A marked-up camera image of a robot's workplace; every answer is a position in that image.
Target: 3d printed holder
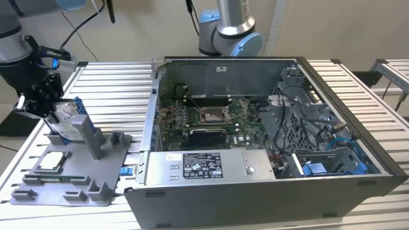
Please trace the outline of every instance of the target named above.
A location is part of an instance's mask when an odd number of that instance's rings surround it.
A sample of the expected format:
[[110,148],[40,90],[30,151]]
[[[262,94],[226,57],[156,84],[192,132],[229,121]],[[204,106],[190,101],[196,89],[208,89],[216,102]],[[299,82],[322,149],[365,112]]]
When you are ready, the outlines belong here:
[[[93,133],[88,115],[77,115],[72,125],[84,142],[65,145],[58,135],[48,134],[50,145],[12,192],[12,204],[109,205],[132,137],[117,131],[102,135],[100,129]],[[54,152],[62,156],[58,164],[42,169],[44,157]]]

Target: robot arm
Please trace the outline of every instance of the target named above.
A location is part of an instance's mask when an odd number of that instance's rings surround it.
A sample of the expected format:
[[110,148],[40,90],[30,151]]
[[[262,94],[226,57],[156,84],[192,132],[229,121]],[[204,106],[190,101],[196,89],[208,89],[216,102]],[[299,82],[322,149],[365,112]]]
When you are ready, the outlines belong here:
[[[106,0],[110,21],[114,23],[112,0]],[[61,10],[73,11],[85,6],[85,0],[0,0],[0,75],[20,97],[13,111],[32,118],[58,123],[54,103],[61,101],[62,84],[58,74],[48,74],[41,58],[70,60],[69,53],[40,46],[32,36],[24,35],[18,18]]]
[[248,0],[218,0],[218,10],[200,15],[198,51],[208,56],[257,56],[262,36],[254,32]]

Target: power supply label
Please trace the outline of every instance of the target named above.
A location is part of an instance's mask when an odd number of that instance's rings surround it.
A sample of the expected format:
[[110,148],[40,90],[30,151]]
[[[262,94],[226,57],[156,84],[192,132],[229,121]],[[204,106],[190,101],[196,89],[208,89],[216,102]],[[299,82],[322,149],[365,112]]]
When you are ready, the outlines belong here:
[[184,178],[222,178],[220,153],[185,153]]

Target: white wall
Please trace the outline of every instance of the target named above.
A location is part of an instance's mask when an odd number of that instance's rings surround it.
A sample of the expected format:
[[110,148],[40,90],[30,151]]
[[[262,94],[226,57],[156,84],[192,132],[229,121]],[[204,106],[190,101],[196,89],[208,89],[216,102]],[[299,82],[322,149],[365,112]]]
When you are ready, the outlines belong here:
[[[216,9],[216,0],[193,0],[197,13]],[[275,0],[249,0],[256,30],[267,34]],[[150,61],[153,57],[198,55],[198,38],[186,11],[185,0],[114,0],[116,24],[102,12],[80,29],[81,37],[100,61]],[[94,8],[88,0],[85,9],[66,12],[78,25]],[[57,48],[72,31],[60,13],[20,20],[38,44]],[[78,61],[94,61],[74,35],[65,49]],[[16,101],[13,89],[0,80],[0,103]]]
[[409,0],[287,0],[275,56],[339,59],[369,70],[377,58],[409,58]]

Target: aluminum profile table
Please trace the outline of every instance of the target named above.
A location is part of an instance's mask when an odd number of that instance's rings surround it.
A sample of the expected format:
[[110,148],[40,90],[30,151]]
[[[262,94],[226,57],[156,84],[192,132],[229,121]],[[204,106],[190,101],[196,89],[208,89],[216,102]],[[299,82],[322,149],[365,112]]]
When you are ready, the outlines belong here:
[[[409,174],[409,124],[379,100],[342,64],[309,61],[371,135]],[[133,136],[125,165],[136,165],[150,89],[150,63],[89,63],[77,68],[65,85],[65,96],[78,96],[90,119],[102,131],[122,130]],[[0,178],[0,229],[84,228],[138,229],[122,196],[132,177],[120,177],[108,207],[12,206],[10,192],[33,167],[49,141],[38,123]],[[369,198],[343,218],[258,224],[221,229],[379,230],[409,229],[409,181],[383,197]]]
[[409,59],[377,59],[370,71],[379,72],[405,93],[409,93]]

